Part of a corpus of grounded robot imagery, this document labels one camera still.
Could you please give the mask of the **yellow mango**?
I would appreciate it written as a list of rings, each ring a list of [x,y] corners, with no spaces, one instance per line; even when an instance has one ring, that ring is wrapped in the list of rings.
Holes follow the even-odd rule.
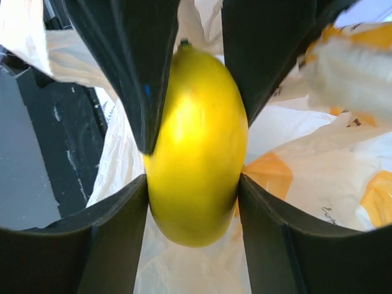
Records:
[[[247,141],[246,111],[229,70],[181,41],[156,146],[144,158],[151,214],[170,241],[204,247],[225,234]]]

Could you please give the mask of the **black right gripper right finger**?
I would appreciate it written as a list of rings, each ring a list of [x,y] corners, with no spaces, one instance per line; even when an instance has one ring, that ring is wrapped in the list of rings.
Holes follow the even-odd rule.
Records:
[[[333,225],[246,175],[238,196],[253,293],[391,292],[391,227],[359,232]]]

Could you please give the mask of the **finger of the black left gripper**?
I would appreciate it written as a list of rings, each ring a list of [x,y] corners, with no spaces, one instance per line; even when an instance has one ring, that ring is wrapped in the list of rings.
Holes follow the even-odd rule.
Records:
[[[152,154],[178,32],[179,1],[64,1],[74,28],[120,98],[137,144]]]
[[[225,64],[252,124],[296,59],[354,0],[230,0],[222,7]]]

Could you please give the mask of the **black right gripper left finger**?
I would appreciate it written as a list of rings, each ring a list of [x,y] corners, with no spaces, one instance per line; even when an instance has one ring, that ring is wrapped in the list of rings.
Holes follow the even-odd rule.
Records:
[[[146,176],[45,228],[1,230],[2,293],[132,293]]]

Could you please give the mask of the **orange plastic grocery bag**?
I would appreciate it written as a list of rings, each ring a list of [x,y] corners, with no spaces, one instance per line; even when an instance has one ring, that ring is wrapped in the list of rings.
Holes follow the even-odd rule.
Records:
[[[173,53],[188,39],[224,56],[223,2],[179,1]],[[103,88],[115,104],[88,208],[146,170],[123,103],[70,23],[65,32],[44,33],[50,77]],[[243,165],[240,177],[333,225],[359,232],[391,227],[391,24],[327,25],[248,131],[259,141],[251,147],[258,158]],[[225,234],[208,246],[188,247],[158,228],[146,177],[148,209],[132,293],[253,293],[239,181]]]

